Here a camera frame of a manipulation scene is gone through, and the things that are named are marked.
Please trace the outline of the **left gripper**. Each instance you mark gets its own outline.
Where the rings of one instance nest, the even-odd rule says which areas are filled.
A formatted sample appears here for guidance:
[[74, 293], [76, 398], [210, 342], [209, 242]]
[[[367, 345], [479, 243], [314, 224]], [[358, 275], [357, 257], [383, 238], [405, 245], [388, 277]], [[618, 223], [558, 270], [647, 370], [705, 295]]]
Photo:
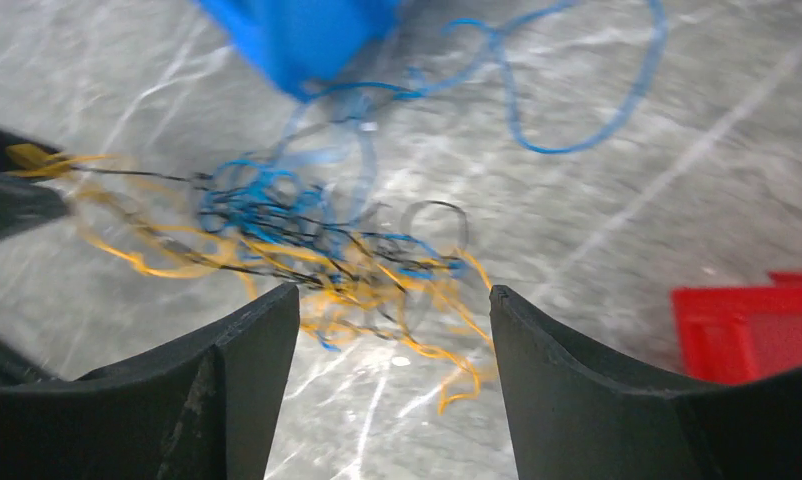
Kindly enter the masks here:
[[58, 192], [38, 184], [44, 177], [25, 179], [12, 174], [24, 168], [13, 159], [12, 148], [24, 144], [48, 155], [60, 151], [50, 143], [0, 127], [0, 241], [69, 214]]

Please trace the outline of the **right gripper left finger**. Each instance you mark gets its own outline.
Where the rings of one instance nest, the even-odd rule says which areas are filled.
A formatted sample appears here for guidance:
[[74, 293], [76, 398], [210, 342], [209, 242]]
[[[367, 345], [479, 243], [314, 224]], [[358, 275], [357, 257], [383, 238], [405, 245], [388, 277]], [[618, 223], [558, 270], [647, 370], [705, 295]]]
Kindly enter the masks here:
[[76, 380], [0, 340], [0, 479], [261, 479], [299, 330], [280, 285]]

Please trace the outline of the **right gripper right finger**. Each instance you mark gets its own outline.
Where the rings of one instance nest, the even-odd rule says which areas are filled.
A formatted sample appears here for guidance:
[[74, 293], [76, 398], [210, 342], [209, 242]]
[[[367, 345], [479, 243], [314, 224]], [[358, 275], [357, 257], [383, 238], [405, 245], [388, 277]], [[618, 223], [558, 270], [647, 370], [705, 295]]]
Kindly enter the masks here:
[[513, 289], [490, 323], [522, 479], [802, 479], [802, 368], [738, 386], [629, 357]]

